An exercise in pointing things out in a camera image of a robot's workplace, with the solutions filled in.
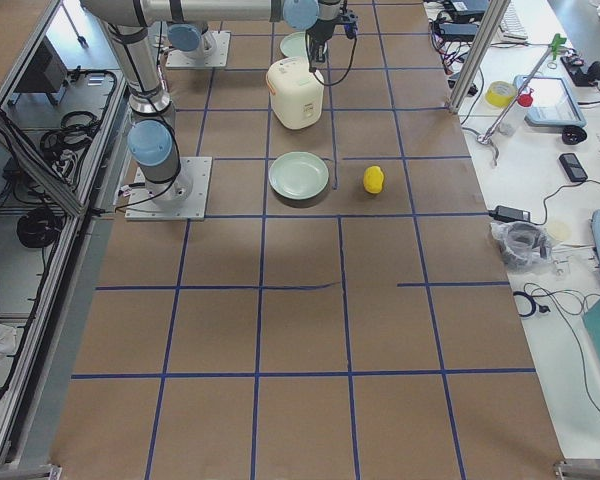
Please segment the light blue joint cap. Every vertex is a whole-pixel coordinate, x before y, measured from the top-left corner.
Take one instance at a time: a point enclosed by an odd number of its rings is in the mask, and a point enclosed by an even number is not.
[[[285,0],[282,17],[296,30],[308,30],[318,21],[318,0]]]
[[[169,157],[173,140],[160,122],[143,120],[131,127],[127,146],[140,165],[156,167]]]
[[[202,41],[202,34],[198,27],[188,23],[169,25],[167,36],[171,45],[183,52],[193,52]]]

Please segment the yellow object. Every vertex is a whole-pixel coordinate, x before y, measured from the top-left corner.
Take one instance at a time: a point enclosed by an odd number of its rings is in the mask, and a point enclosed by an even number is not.
[[[374,195],[380,193],[382,191],[383,183],[384,172],[377,165],[373,165],[364,171],[362,185],[367,192],[373,193]]]
[[[569,239],[571,236],[571,229],[569,225],[560,220],[549,220],[545,227],[547,229],[547,233],[556,240],[556,242],[561,243]]]
[[[516,96],[516,87],[507,82],[493,82],[489,85],[484,98],[494,107],[504,108],[511,103]]]

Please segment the keyboard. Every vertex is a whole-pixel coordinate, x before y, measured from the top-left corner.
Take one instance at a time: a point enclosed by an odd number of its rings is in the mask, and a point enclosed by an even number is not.
[[[500,22],[498,38],[504,43],[524,43],[529,38],[527,31],[520,23],[518,12],[516,12],[513,3],[509,3],[502,22]]]

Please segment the red cap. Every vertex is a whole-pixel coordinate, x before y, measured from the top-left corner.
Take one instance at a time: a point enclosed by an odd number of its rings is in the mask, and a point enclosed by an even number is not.
[[[533,103],[533,97],[530,93],[523,93],[518,97],[518,103],[521,107],[530,107]]]

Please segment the white table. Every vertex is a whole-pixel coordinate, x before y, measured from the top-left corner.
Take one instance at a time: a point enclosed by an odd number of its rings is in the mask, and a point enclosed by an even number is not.
[[[555,33],[564,35],[546,0],[512,0],[518,16],[529,34],[530,43],[549,43]],[[526,74],[537,63],[545,47],[492,47],[481,66],[485,85],[496,80],[512,81],[515,75]],[[543,67],[541,74],[566,76],[558,60],[557,69]],[[600,100],[594,88],[575,88],[578,101]],[[464,118],[474,99],[466,98],[460,110]],[[484,133],[500,110],[478,100],[465,126]],[[558,156],[574,152],[578,155],[590,179],[600,181],[600,106],[583,108],[587,119],[587,141],[567,146],[560,133],[523,125],[511,138],[496,134],[494,142],[500,150],[497,166],[492,150],[478,144],[475,136],[466,134],[482,194],[488,208],[506,205],[531,212],[532,220],[542,222],[542,200],[569,180],[564,174]],[[560,224],[569,232],[563,242],[570,245],[592,245],[590,219],[600,208],[600,186],[585,184],[562,190],[548,201],[549,223]],[[597,261],[592,259],[590,247],[557,247],[554,255],[556,269],[527,274],[509,274],[514,290],[526,282],[534,282],[554,291],[571,288],[587,293],[600,293],[600,273]],[[550,301],[539,302],[549,306]],[[573,308],[568,301],[565,305]],[[520,303],[521,312],[528,304]],[[523,320],[525,333],[542,384],[551,419],[565,458],[600,459],[600,414],[586,396],[580,353],[568,326],[558,313],[534,315]],[[600,367],[580,317],[568,317],[580,338],[585,353],[589,387],[600,406]]]

